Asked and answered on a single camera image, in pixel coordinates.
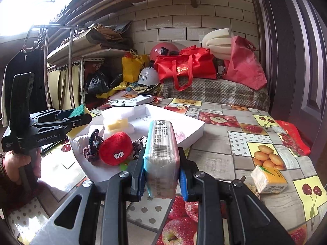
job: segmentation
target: screw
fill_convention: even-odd
[[[128,172],[128,171],[122,171],[122,172],[120,172],[120,174],[119,174],[119,176],[120,176],[121,178],[126,178],[126,177],[128,177],[128,175],[129,175],[129,172]]]
[[[243,182],[241,180],[233,180],[233,185],[235,187],[242,187],[243,186]]]
[[[90,180],[83,181],[82,183],[82,186],[85,188],[90,187],[91,185],[92,185],[92,181]]]
[[[198,178],[203,178],[205,176],[205,173],[203,171],[197,171],[195,172],[195,176]]]

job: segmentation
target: barcode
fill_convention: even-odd
[[[168,150],[166,145],[153,145],[153,154],[158,157],[166,157]]]

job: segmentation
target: red plush toy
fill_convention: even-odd
[[[132,150],[132,140],[128,134],[119,131],[104,140],[99,148],[99,156],[104,163],[116,166],[124,162]]]

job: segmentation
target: white helmet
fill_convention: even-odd
[[[153,67],[146,67],[142,69],[139,75],[139,85],[151,86],[159,84],[158,72]]]

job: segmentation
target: yellow bag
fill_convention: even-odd
[[[109,90],[107,93],[97,94],[96,97],[98,99],[107,99],[107,98],[111,97],[113,94],[115,94],[116,92],[118,92],[120,90],[125,90],[128,85],[129,85],[129,83],[123,81],[120,83],[119,86],[114,87],[113,89]]]
[[[138,81],[141,70],[149,66],[149,57],[137,55],[133,50],[130,50],[130,54],[123,57],[122,65],[123,81],[134,83]]]

